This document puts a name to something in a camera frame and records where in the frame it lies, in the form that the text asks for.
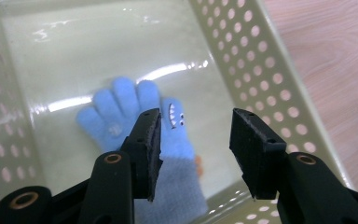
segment plastic basket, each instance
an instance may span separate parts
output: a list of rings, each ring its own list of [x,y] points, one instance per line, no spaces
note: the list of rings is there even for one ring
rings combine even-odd
[[[75,114],[123,75],[183,102],[210,208],[197,222],[280,222],[276,200],[250,197],[228,149],[234,106],[350,183],[261,1],[15,0],[0,1],[0,199],[90,176],[98,149]]]

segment wooden floor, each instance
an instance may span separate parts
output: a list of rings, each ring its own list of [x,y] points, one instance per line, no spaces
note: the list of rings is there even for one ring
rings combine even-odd
[[[265,0],[358,190],[358,0]]]

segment white plastic basket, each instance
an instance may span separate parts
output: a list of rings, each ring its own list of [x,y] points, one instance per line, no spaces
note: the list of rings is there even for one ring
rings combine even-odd
[[[349,184],[260,1],[14,0],[0,1],[0,199],[90,176],[99,152],[75,115],[123,75],[183,102],[210,206],[197,222],[280,222],[276,200],[251,199],[228,149],[234,106]]]

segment perforated basket wall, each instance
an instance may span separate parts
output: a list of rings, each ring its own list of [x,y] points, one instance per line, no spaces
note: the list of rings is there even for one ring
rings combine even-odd
[[[236,107],[255,112],[287,143],[288,151],[323,158],[345,173],[260,1],[197,0],[190,5]],[[0,199],[14,189],[44,183],[33,133],[11,64],[0,18]],[[209,201],[197,222],[280,223],[276,200],[251,199],[242,182]]]

